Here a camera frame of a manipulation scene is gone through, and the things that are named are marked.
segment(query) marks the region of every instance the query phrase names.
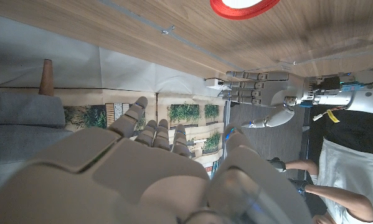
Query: person's arm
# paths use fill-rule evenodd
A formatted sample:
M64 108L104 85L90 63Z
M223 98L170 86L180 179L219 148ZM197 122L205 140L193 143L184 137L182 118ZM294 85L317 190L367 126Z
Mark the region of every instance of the person's arm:
M371 201L361 194L337 187L307 185L305 191L311 194L328 198L344 207L350 215L363 222L373 222L373 205Z
M319 174L319 167L310 159L286 162L286 170L288 169L306 170L310 175Z

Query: black pants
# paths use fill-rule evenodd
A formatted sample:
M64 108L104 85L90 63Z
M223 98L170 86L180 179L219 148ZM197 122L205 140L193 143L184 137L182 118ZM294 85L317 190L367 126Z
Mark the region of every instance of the black pants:
M360 111L334 111L339 123L326 116L325 138L360 152L373 153L373 114Z

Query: wooden surface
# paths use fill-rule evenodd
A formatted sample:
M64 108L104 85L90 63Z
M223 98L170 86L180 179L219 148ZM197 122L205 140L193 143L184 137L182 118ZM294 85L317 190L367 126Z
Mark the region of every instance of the wooden surface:
M217 16L208 0L112 1L244 70L373 68L373 1L281 0L246 21ZM98 1L1 0L0 16L204 78L237 70Z
M282 161L292 161L300 158L301 140L305 109L294 107L295 115L287 123L272 128L243 128L244 134L250 139L254 150L262 158L272 159L279 157ZM230 109L230 122L241 124L244 121L252 121L264 118L271 108L263 108L252 105L235 105ZM287 178L297 178L297 170L285 172Z

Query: person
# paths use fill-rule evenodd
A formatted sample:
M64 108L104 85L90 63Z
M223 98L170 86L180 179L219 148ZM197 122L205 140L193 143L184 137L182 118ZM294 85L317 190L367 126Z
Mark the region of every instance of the person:
M45 59L38 95L0 92L0 185L36 152L72 134L64 127L52 61Z
M308 171L313 184L291 181L299 191L318 195L326 204L327 212L315 215L314 223L373 223L373 114L338 111L335 115L339 123L324 121L319 166L312 160L270 162L280 172Z

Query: robotic hand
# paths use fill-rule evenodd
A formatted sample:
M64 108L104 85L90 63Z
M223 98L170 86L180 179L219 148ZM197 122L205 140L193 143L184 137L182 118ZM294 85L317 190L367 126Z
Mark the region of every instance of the robotic hand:
M303 78L282 71L227 72L227 75L245 81L224 82L230 88L224 92L225 100L275 108L265 118L244 122L242 127L245 128L284 124L293 117L295 105L330 105L337 109L373 113L373 70L323 78Z
M293 185L239 127L212 180L190 159L185 129L142 117L142 97L108 129L88 128L38 153L0 188L0 223L309 223Z

